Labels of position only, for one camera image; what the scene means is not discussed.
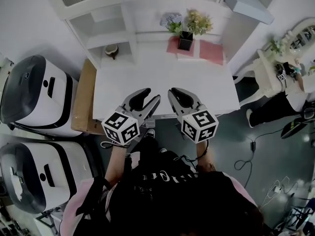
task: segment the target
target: black pot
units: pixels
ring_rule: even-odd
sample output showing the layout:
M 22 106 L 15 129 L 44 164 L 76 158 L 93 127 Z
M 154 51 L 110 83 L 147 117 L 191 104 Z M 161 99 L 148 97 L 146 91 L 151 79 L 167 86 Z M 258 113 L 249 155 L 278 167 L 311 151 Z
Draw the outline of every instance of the black pot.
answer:
M 192 44 L 192 33 L 183 31 L 178 41 L 177 49 L 189 51 Z

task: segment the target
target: black pants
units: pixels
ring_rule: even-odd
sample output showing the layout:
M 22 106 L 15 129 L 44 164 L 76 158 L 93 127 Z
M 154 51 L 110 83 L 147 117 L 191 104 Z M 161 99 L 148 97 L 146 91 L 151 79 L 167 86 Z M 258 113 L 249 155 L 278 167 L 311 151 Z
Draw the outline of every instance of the black pants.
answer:
M 271 98 L 266 104 L 253 111 L 250 117 L 251 126 L 271 122 L 286 116 L 299 114 L 288 102 L 285 92 L 278 93 Z
M 182 160 L 174 161 L 174 158 L 178 155 L 170 150 L 164 153 L 159 153 L 159 146 L 156 139 L 153 137 L 147 136 L 132 149 L 131 153 L 140 152 L 140 161 L 139 166 L 142 168 L 154 168 L 169 166 L 176 164 L 176 167 L 181 167 L 185 165 Z M 127 158 L 125 161 L 125 173 L 131 171 L 131 158 Z

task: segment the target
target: plant on shelf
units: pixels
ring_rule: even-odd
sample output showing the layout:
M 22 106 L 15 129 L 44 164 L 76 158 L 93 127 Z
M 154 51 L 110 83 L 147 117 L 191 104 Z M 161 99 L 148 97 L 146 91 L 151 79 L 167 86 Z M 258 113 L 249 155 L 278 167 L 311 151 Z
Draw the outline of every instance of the plant on shelf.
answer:
M 202 35 L 213 29 L 211 18 L 202 15 L 197 10 L 188 11 L 187 28 L 190 33 L 195 35 Z
M 166 27 L 169 32 L 174 33 L 176 36 L 182 35 L 183 31 L 183 16 L 180 13 L 165 14 L 160 25 Z
M 282 56 L 284 53 L 284 43 L 282 40 L 276 40 L 272 37 L 270 39 L 270 50 L 276 55 Z
M 209 16 L 204 16 L 196 10 L 189 10 L 186 28 L 183 30 L 183 17 L 180 13 L 165 14 L 160 25 L 166 27 L 169 32 L 179 36 L 178 49 L 189 51 L 193 41 L 193 35 L 202 35 L 212 30 Z

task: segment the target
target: mirror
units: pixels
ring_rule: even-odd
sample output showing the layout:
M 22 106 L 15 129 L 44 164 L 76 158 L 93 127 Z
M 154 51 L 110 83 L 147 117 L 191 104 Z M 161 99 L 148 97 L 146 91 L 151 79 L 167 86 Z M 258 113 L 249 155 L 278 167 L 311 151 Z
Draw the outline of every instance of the mirror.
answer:
M 294 58 L 301 58 L 315 44 L 315 18 L 303 20 L 285 37 L 286 53 Z
M 290 44 L 290 49 L 299 49 L 307 45 L 315 37 L 315 26 L 304 28 Z

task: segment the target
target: purple flower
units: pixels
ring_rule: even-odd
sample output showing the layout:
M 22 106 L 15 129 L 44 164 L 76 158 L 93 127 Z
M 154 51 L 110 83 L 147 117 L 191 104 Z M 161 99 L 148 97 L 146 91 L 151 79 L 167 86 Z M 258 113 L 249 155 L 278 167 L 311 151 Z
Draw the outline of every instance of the purple flower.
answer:
M 164 14 L 161 18 L 160 25 L 163 27 L 168 27 L 171 23 L 179 23 L 183 21 L 183 17 L 180 13 L 169 13 Z

